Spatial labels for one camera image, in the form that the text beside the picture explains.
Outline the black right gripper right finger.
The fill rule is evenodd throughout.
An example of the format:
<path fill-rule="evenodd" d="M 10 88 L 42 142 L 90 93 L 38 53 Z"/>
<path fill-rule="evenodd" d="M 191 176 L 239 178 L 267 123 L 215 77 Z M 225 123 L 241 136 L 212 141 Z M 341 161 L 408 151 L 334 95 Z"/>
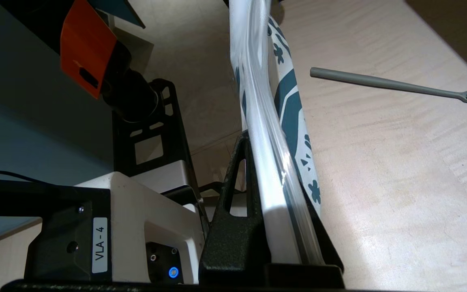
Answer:
<path fill-rule="evenodd" d="M 298 200 L 300 264 L 335 266 L 344 271 L 341 257 L 304 187 L 301 187 L 301 192 L 302 198 Z"/>

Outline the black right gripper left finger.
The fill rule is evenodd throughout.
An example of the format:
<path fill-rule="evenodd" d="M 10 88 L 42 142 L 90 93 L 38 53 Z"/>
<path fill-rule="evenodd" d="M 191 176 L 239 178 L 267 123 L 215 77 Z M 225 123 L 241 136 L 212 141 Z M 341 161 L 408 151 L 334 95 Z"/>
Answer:
<path fill-rule="evenodd" d="M 230 213 L 241 162 L 245 162 L 245 217 Z M 248 131 L 237 138 L 223 182 L 213 182 L 209 189 L 219 190 L 219 199 L 210 223 L 200 259 L 201 268 L 252 268 L 270 261 L 270 251 L 263 221 L 257 172 Z"/>

